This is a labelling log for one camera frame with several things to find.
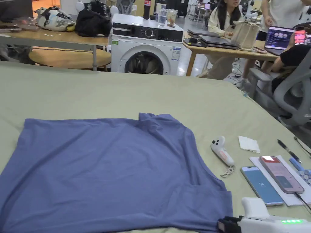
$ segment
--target mobile phone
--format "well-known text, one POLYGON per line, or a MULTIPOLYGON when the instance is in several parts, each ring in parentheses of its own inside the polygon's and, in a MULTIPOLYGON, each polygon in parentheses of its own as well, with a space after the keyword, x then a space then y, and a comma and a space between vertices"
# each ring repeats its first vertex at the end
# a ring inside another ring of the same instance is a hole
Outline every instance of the mobile phone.
POLYGON ((18 26, 0 26, 0 33, 18 32, 21 30, 18 26))
POLYGON ((295 27, 295 44, 304 44, 306 30, 304 27, 295 27))
POLYGON ((253 47, 253 50, 255 50, 256 52, 259 52, 259 53, 268 53, 266 50, 258 48, 256 46, 253 47))
POLYGON ((303 193, 304 188, 275 156, 260 156, 259 161, 285 193, 303 193))
POLYGON ((284 201, 258 167, 242 167, 241 172, 256 195, 267 206, 283 205, 284 201))
POLYGON ((306 39, 304 41, 304 44, 311 46, 311 35, 310 34, 306 34, 306 39))

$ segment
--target white jacket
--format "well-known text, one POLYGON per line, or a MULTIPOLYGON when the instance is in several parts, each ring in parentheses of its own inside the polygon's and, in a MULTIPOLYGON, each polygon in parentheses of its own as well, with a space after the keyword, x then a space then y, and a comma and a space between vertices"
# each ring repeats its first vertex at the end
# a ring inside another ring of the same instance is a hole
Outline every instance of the white jacket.
MULTIPOLYGON (((210 32, 215 32, 221 36, 225 35, 225 30, 221 30, 219 27, 219 20, 218 20, 218 16, 217 16, 218 12, 217 12, 217 7, 213 10, 213 12, 211 13, 210 19, 208 21, 208 31, 210 32)), ((225 26, 224 29, 228 28, 230 26, 230 15, 227 12, 227 16, 226 16, 226 20, 225 20, 225 26)))

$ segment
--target black cable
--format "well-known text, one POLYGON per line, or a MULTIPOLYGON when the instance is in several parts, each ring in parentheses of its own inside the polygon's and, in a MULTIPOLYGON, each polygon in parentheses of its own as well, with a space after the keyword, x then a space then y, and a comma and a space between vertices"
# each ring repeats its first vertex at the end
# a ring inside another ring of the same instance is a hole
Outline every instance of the black cable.
POLYGON ((309 208, 309 210, 311 211, 311 207, 302 199, 302 197, 300 196, 300 194, 299 193, 294 193, 295 194, 295 196, 299 199, 299 200, 301 200, 304 204, 306 204, 306 206, 309 208))
POLYGON ((310 158, 311 158, 311 153, 308 152, 307 149, 302 146, 302 144, 298 141, 298 138, 296 136, 294 136, 294 140, 296 140, 298 142, 298 144, 301 146, 301 148, 304 149, 310 155, 310 158))

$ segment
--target person's hand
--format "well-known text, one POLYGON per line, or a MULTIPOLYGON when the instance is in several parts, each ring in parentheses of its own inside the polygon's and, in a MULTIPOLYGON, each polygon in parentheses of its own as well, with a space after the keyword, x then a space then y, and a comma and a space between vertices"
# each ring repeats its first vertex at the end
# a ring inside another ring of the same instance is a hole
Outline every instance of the person's hand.
POLYGON ((268 28, 268 27, 272 26, 272 24, 273 24, 272 17, 271 16, 265 17, 265 25, 266 25, 266 27, 268 28))
POLYGON ((233 36, 233 32, 226 32, 225 37, 226 36, 233 36))

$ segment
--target washing machine control panel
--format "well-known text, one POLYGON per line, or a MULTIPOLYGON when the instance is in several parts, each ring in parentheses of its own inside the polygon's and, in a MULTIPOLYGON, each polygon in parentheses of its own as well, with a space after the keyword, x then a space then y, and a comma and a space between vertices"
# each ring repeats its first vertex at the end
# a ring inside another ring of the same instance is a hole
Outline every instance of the washing machine control panel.
POLYGON ((182 42, 183 32, 164 28, 149 28, 136 25, 113 23, 113 34, 137 38, 182 42))

